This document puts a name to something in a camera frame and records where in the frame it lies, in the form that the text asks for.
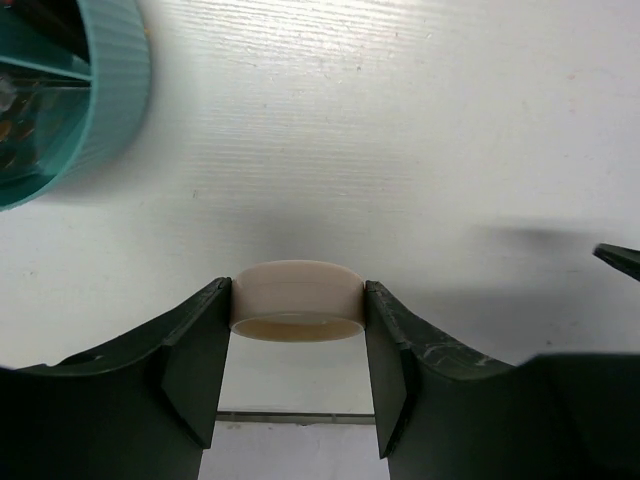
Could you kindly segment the round beige compact jar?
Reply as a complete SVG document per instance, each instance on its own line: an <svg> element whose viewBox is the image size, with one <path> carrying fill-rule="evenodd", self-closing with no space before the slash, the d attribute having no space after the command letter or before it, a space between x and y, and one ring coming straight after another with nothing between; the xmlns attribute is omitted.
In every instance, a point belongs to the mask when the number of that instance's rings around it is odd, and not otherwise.
<svg viewBox="0 0 640 480"><path fill-rule="evenodd" d="M232 332L271 342L325 342L366 328L364 280L327 262L284 260L257 264L232 282Z"/></svg>

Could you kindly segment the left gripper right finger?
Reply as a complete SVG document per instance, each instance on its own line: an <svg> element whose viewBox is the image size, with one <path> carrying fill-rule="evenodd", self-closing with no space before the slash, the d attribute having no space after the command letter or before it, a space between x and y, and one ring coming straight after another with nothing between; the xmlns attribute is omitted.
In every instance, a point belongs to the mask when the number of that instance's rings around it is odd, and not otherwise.
<svg viewBox="0 0 640 480"><path fill-rule="evenodd" d="M394 479L635 479L639 359L551 354L511 366L364 290L380 457Z"/></svg>

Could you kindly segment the eyeshadow palette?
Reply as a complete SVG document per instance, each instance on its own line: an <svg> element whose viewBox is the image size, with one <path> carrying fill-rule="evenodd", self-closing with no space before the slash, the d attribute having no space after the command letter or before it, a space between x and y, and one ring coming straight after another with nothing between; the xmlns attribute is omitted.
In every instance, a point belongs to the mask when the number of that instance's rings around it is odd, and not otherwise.
<svg viewBox="0 0 640 480"><path fill-rule="evenodd" d="M15 65L1 66L1 181L55 171L58 149L80 123L90 84Z"/></svg>

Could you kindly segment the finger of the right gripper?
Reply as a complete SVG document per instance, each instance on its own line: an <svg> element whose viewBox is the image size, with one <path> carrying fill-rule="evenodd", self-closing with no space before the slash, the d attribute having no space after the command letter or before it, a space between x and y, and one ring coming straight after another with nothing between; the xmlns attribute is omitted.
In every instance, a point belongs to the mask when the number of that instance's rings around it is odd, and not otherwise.
<svg viewBox="0 0 640 480"><path fill-rule="evenodd" d="M640 281L640 251L621 246L600 243L593 255L625 275Z"/></svg>

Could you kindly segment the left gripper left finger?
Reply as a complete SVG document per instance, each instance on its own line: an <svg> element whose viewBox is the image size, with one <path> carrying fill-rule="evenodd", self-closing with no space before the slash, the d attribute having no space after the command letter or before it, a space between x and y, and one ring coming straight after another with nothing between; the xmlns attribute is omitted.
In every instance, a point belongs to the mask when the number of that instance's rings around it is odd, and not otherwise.
<svg viewBox="0 0 640 480"><path fill-rule="evenodd" d="M219 278L57 365L1 372L5 479L194 479L211 446L230 329Z"/></svg>

